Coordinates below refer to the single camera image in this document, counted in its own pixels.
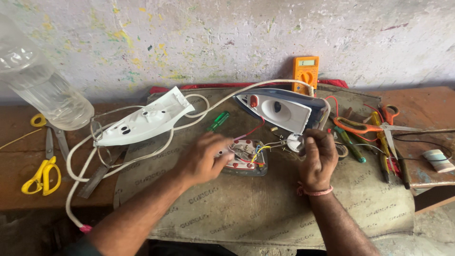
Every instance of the yellow wire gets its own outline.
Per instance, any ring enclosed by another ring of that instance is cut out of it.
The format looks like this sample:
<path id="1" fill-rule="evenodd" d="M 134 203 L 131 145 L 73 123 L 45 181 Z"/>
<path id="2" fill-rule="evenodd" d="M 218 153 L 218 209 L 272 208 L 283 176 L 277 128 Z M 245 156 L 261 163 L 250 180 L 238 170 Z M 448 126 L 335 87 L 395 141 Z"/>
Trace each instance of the yellow wire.
<path id="1" fill-rule="evenodd" d="M 271 148 L 271 147 L 270 147 L 270 146 L 264 146 L 264 147 L 262 147 L 262 148 L 260 148 L 260 149 L 258 150 L 258 153 L 261 152 L 261 150 L 263 150 L 264 148 Z M 251 163 L 254 162 L 254 159 L 256 158 L 256 156 L 258 155 L 258 153 L 254 154 L 253 160 L 251 160 Z"/>
<path id="2" fill-rule="evenodd" d="M 1 146 L 0 149 L 2 149 L 2 148 L 4 148 L 4 147 L 8 146 L 8 145 L 11 144 L 11 143 L 14 143 L 14 142 L 16 142 L 16 141 L 22 139 L 23 137 L 26 137 L 26 136 L 28 136 L 28 135 L 30 135 L 30 134 L 32 134 L 32 133 L 36 133 L 37 131 L 40 131 L 40 130 L 41 130 L 41 128 L 39 128 L 38 130 L 33 131 L 33 132 L 31 132 L 31 133 L 27 133 L 26 135 L 24 135 L 24 136 L 22 136 L 22 137 L 20 137 L 20 138 L 17 138 L 17 139 L 15 139 L 15 140 L 13 140 L 13 141 L 11 141 L 11 142 L 9 142 L 9 143 L 7 143 L 7 144 Z"/>

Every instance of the hand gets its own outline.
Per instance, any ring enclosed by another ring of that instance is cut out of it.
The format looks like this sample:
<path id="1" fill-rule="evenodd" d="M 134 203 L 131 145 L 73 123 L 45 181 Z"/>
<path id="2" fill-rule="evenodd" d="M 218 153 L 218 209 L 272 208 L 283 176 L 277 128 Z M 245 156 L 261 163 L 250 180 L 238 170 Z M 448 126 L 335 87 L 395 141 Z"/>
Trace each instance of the hand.
<path id="1" fill-rule="evenodd" d="M 308 192 L 330 188 L 330 177 L 338 163 L 338 152 L 330 133 L 307 129 L 303 134 L 306 159 L 300 166 L 300 179 Z"/>
<path id="2" fill-rule="evenodd" d="M 173 170 L 183 176 L 188 187 L 215 179 L 228 161 L 234 158 L 234 153 L 219 158 L 214 156 L 233 142 L 232 138 L 220 134 L 205 133 L 180 156 Z"/>

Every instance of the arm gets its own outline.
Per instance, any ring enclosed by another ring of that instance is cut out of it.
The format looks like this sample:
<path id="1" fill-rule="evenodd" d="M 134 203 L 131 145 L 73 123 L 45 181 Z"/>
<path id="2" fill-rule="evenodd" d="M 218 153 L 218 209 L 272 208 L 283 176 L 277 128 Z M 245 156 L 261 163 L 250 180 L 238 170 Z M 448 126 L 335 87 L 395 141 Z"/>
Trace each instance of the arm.
<path id="1" fill-rule="evenodd" d="M 330 177 L 338 162 L 331 134 L 309 129 L 305 132 L 306 159 L 300 167 L 300 179 L 308 192 L 330 188 Z M 311 209 L 321 230 L 328 255 L 379 256 L 359 226 L 330 192 L 309 196 Z"/>
<path id="2" fill-rule="evenodd" d="M 173 169 L 95 226 L 87 236 L 89 242 L 102 255 L 135 255 L 153 226 L 183 192 L 218 177 L 233 156 L 213 156 L 232 143 L 220 134 L 204 134 Z"/>

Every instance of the orange multimeter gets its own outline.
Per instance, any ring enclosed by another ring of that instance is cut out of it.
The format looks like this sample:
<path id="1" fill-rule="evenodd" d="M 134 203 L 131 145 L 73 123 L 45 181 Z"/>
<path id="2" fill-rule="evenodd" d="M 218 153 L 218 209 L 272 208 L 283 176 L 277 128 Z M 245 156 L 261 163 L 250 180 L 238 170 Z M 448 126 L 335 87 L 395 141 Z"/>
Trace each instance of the orange multimeter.
<path id="1" fill-rule="evenodd" d="M 294 58 L 292 79 L 300 80 L 311 85 L 314 88 L 314 96 L 316 96 L 316 87 L 318 85 L 318 68 L 318 56 Z M 306 86 L 296 82 L 292 83 L 292 91 L 309 95 Z"/>

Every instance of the plastic bottle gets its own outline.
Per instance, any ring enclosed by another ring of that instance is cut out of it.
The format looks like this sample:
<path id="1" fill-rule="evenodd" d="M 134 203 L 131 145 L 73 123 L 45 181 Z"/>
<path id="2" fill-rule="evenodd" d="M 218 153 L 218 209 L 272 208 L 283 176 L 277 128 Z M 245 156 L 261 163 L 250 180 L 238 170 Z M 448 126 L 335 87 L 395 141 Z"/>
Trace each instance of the plastic bottle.
<path id="1" fill-rule="evenodd" d="M 93 106 L 55 69 L 38 47 L 0 14 L 0 86 L 8 86 L 54 126 L 84 127 Z"/>

